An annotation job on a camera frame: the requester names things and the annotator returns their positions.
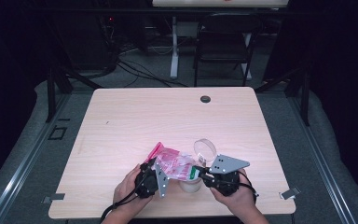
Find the desk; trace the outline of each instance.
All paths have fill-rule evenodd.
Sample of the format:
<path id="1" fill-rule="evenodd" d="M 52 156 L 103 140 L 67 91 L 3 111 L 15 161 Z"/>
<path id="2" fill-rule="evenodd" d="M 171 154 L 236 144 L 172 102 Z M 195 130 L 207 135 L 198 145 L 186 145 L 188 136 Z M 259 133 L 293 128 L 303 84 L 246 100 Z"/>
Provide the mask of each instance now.
<path id="1" fill-rule="evenodd" d="M 211 97 L 203 103 L 200 97 Z M 157 142 L 196 156 L 194 142 L 207 138 L 217 152 L 249 161 L 246 172 L 260 194 L 263 214 L 293 214 L 289 189 L 260 106 L 251 88 L 99 89 L 94 92 L 57 193 L 52 218 L 100 217 L 116 185 Z M 232 216 L 202 185 L 186 193 L 172 180 L 137 217 Z"/>
<path id="2" fill-rule="evenodd" d="M 273 8 L 286 7 L 289 0 L 153 0 L 153 7 L 252 7 L 252 8 Z M 171 78 L 177 78 L 179 55 L 177 48 L 177 22 L 172 18 L 172 63 Z M 243 73 L 247 64 L 242 64 Z"/>

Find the human hand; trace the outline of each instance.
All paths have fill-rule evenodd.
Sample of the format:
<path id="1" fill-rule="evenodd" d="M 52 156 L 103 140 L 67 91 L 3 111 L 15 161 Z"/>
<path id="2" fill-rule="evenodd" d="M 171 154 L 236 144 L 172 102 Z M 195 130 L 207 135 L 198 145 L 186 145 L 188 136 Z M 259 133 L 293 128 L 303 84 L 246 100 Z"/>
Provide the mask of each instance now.
<path id="1" fill-rule="evenodd" d="M 135 189 L 135 178 L 141 172 L 140 165 L 136 165 L 123 179 L 121 183 L 115 188 L 115 194 L 113 196 L 113 203 L 117 203 L 127 197 Z M 103 223 L 128 223 L 133 219 L 145 206 L 152 201 L 153 196 L 141 199 L 135 194 L 131 196 L 126 202 L 120 205 L 117 209 L 106 217 Z"/>
<path id="2" fill-rule="evenodd" d="M 240 169 L 239 172 L 246 175 L 244 169 Z M 240 174 L 240 182 L 243 184 L 250 185 L 249 181 L 245 176 Z M 246 187 L 239 187 L 239 189 L 229 195 L 224 196 L 217 189 L 210 188 L 214 198 L 227 206 L 230 212 L 238 217 L 243 223 L 268 223 L 261 212 L 255 206 L 254 194 Z"/>

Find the pink plastic bag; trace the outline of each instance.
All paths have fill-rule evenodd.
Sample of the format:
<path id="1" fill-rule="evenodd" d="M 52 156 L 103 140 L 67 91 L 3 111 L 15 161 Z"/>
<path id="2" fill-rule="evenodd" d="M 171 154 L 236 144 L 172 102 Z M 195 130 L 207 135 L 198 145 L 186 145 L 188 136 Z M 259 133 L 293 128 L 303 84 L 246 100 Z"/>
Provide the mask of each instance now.
<path id="1" fill-rule="evenodd" d="M 193 168 L 196 162 L 191 155 L 181 153 L 178 150 L 167 148 L 158 142 L 149 153 L 145 162 L 156 158 L 156 163 L 169 178 L 178 180 L 194 180 L 197 178 L 197 169 Z"/>

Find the chair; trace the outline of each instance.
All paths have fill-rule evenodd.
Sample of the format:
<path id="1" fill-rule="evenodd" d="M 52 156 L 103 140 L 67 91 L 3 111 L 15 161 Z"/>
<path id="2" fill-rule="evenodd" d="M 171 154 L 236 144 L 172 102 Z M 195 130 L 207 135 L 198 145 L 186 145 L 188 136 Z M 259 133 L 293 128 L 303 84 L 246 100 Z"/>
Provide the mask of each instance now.
<path id="1" fill-rule="evenodd" d="M 199 62 L 234 63 L 234 69 L 240 63 L 247 63 L 242 82 L 245 86 L 255 38 L 262 29 L 263 22 L 255 15 L 214 13 L 204 17 L 197 30 L 194 86 L 197 87 Z M 251 35 L 248 45 L 245 34 Z"/>

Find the gray carpet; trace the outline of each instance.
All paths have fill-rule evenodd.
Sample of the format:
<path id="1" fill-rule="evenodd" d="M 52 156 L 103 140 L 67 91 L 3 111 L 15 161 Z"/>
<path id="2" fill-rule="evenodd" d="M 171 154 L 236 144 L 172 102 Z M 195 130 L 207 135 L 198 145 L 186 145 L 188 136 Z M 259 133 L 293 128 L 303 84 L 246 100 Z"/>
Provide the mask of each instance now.
<path id="1" fill-rule="evenodd" d="M 259 38 L 255 49 L 253 65 L 251 66 L 253 79 L 248 82 L 248 86 L 255 88 L 261 85 L 261 78 L 272 45 L 273 38 L 270 36 L 262 36 Z M 171 69 L 172 53 L 167 51 L 166 48 L 158 50 L 160 50 L 160 53 L 156 53 L 151 49 L 148 55 L 135 50 L 121 55 L 120 59 L 125 60 L 138 69 L 143 69 L 138 65 L 141 64 L 157 77 L 170 80 L 169 72 Z M 191 45 L 185 46 L 185 44 L 180 48 L 179 78 L 175 81 L 187 86 L 192 86 L 193 84 L 194 71 L 191 68 L 193 50 Z M 232 71 L 224 66 L 219 69 L 221 71 L 220 74 L 225 73 L 225 75 L 233 77 L 241 76 L 241 70 Z M 201 68 L 203 74 L 211 74 L 213 70 L 215 71 L 216 68 L 208 64 L 203 64 Z M 94 78 L 93 81 L 106 88 L 166 87 L 163 83 L 153 79 L 136 78 L 135 75 L 129 74 L 120 67 L 112 74 L 105 77 Z M 65 135 L 62 140 L 48 140 L 48 134 L 44 138 L 41 145 L 41 153 L 26 178 L 26 181 L 23 183 L 21 190 L 18 192 L 14 203 L 9 207 L 3 223 L 65 223 L 65 220 L 50 219 L 48 217 L 49 204 L 41 203 L 41 201 L 45 196 L 54 193 L 59 184 L 63 169 L 69 157 L 72 145 L 75 142 L 76 134 L 92 94 L 90 88 L 79 81 L 72 80 L 72 83 L 76 89 L 73 94 L 69 96 L 69 100 L 63 110 L 58 114 L 57 120 L 51 124 L 48 130 L 48 133 L 51 133 L 55 125 L 57 125 L 57 128 L 64 127 L 66 128 Z M 232 80 L 227 83 L 222 82 L 222 80 L 216 81 L 210 79 L 200 81 L 200 85 L 205 86 L 239 86 L 240 84 L 241 81 L 238 80 Z M 274 87 L 272 92 L 257 94 L 257 98 L 281 160 L 289 187 L 299 187 L 301 190 L 301 193 L 297 195 L 295 199 L 295 221 L 296 223 L 341 223 L 337 210 L 329 196 L 329 192 L 312 158 L 307 136 L 302 131 L 298 119 L 296 119 L 296 111 L 294 111 L 289 104 L 290 99 L 284 97 L 282 93 L 283 88 L 284 84 L 280 84 Z M 44 121 L 47 117 L 48 108 L 46 83 L 42 83 L 38 86 L 36 91 L 38 92 L 38 102 L 34 113 L 0 172 L 0 196 L 2 192 L 4 192 L 10 178 L 14 175 L 17 167 L 21 164 L 22 158 L 33 148 L 35 139 L 45 125 Z M 310 128 L 358 223 L 358 187 L 339 159 L 339 151 L 334 133 L 317 97 L 313 94 L 310 97 Z M 290 216 L 267 216 L 267 218 L 270 223 L 292 222 Z M 169 220 L 135 219 L 132 223 L 168 222 L 237 223 L 238 220 L 235 217 Z M 98 220 L 69 220 L 69 223 L 98 223 Z"/>

